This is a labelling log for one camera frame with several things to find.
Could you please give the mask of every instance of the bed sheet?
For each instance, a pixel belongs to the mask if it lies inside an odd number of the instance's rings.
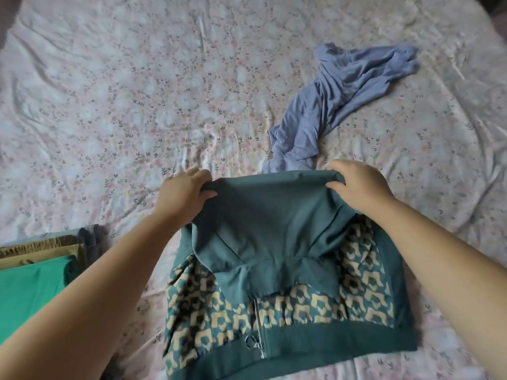
[[[313,49],[414,44],[420,71],[320,141],[503,264],[507,50],[474,0],[24,0],[0,53],[0,241],[104,224],[115,242],[189,167],[258,173],[267,130],[316,75]],[[163,379],[176,235],[118,346]],[[407,270],[419,351],[286,379],[484,379]]]

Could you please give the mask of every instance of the zipper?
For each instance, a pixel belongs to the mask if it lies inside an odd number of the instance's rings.
[[[255,311],[255,317],[257,319],[257,334],[259,335],[259,341],[255,343],[254,347],[261,350],[261,359],[264,358],[264,351],[262,347],[261,339],[261,315],[259,313],[259,306],[257,305],[257,299],[253,299],[253,310]]]

